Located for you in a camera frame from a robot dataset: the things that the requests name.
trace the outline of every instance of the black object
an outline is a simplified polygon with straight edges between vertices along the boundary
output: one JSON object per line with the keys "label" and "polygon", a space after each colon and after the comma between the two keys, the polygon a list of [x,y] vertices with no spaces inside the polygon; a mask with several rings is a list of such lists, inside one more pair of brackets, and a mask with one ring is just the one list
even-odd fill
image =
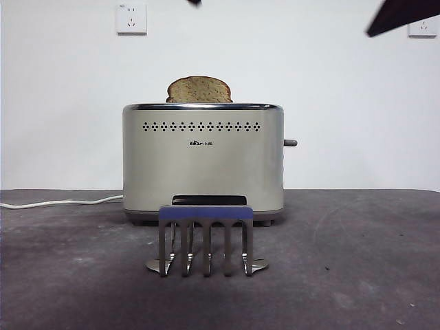
{"label": "black object", "polygon": [[284,146],[298,146],[298,141],[296,141],[296,140],[284,140]]}
{"label": "black object", "polygon": [[175,195],[173,205],[246,205],[246,197],[236,195]]}
{"label": "black object", "polygon": [[440,14],[439,0],[385,0],[366,31],[369,36]]}
{"label": "black object", "polygon": [[189,2],[191,2],[193,5],[201,5],[201,0],[188,0]]}

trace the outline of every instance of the toaster base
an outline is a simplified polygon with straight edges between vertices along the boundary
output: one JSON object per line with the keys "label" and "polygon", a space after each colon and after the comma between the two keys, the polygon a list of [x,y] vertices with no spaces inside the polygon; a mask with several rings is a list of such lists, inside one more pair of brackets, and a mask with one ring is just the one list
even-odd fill
{"label": "toaster base", "polygon": [[[158,211],[135,211],[124,209],[126,217],[135,226],[157,225]],[[283,209],[271,211],[254,211],[254,222],[267,227],[272,221],[279,220],[283,215]]]}

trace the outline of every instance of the toaster slot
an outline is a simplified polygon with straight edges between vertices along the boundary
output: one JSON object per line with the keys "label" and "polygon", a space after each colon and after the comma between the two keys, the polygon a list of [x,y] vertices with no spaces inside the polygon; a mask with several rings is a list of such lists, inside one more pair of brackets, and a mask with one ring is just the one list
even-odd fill
{"label": "toaster slot", "polygon": [[175,195],[173,205],[247,205],[245,196],[237,195]]}

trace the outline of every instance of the toaster brand logo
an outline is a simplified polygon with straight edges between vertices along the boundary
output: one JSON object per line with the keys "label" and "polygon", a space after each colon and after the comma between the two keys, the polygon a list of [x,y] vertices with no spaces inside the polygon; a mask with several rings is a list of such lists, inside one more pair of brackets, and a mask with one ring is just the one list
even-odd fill
{"label": "toaster brand logo", "polygon": [[200,141],[190,141],[190,146],[212,146],[212,142],[200,142]]}

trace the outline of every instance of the bread slice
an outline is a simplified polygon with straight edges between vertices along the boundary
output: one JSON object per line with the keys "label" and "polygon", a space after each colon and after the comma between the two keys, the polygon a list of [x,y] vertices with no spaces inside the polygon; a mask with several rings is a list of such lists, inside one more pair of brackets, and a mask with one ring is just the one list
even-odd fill
{"label": "bread slice", "polygon": [[167,103],[231,103],[231,90],[223,81],[205,76],[180,78],[168,87]]}

